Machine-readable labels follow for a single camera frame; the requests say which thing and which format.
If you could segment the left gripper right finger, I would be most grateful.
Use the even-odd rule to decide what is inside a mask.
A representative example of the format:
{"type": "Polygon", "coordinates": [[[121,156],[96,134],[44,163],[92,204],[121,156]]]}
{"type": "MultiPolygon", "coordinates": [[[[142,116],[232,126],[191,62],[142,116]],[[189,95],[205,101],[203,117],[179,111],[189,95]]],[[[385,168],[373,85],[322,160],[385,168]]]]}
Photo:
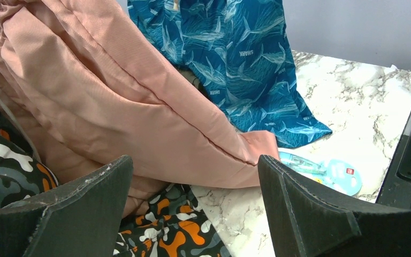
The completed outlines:
{"type": "Polygon", "coordinates": [[[345,195],[269,155],[257,169],[276,256],[411,256],[411,209],[345,195]]]}

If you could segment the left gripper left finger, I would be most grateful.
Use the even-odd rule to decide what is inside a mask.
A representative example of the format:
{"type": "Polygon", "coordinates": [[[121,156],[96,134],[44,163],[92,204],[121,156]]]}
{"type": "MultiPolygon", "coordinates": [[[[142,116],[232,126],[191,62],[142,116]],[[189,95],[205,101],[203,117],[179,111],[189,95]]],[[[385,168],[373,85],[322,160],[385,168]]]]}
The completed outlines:
{"type": "Polygon", "coordinates": [[[0,256],[112,256],[132,174],[124,155],[0,208],[0,256]]]}

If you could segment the blue patterned shorts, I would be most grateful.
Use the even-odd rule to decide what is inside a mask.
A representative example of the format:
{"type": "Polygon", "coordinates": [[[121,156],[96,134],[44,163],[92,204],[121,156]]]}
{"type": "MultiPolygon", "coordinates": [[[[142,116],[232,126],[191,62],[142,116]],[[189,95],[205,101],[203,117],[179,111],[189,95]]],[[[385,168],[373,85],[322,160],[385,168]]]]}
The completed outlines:
{"type": "Polygon", "coordinates": [[[282,1],[128,1],[130,19],[174,66],[191,70],[241,132],[282,148],[331,134],[297,91],[282,1]]]}

